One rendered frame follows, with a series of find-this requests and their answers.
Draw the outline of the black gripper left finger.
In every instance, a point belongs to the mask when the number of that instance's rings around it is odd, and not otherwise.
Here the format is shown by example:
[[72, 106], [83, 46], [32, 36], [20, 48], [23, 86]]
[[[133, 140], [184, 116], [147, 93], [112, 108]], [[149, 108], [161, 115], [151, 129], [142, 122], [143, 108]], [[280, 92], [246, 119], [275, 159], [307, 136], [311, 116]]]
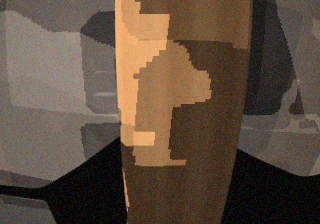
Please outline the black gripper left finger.
[[0, 224], [127, 224], [121, 137], [40, 188], [0, 185]]

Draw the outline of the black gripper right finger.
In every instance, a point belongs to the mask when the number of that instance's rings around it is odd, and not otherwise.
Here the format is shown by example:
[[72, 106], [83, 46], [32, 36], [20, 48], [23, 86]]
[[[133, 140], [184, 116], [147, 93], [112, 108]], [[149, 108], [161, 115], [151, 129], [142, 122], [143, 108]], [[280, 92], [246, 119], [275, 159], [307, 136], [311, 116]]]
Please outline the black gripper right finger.
[[293, 175], [237, 148], [220, 224], [316, 224], [320, 175]]

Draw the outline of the wooden side rail with steel hooks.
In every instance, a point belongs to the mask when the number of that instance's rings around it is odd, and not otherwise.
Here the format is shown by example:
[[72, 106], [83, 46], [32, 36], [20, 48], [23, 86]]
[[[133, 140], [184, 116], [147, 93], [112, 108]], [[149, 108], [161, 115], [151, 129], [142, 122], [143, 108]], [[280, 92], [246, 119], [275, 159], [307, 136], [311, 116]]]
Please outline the wooden side rail with steel hooks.
[[252, 0], [115, 0], [129, 224], [220, 224], [243, 119]]

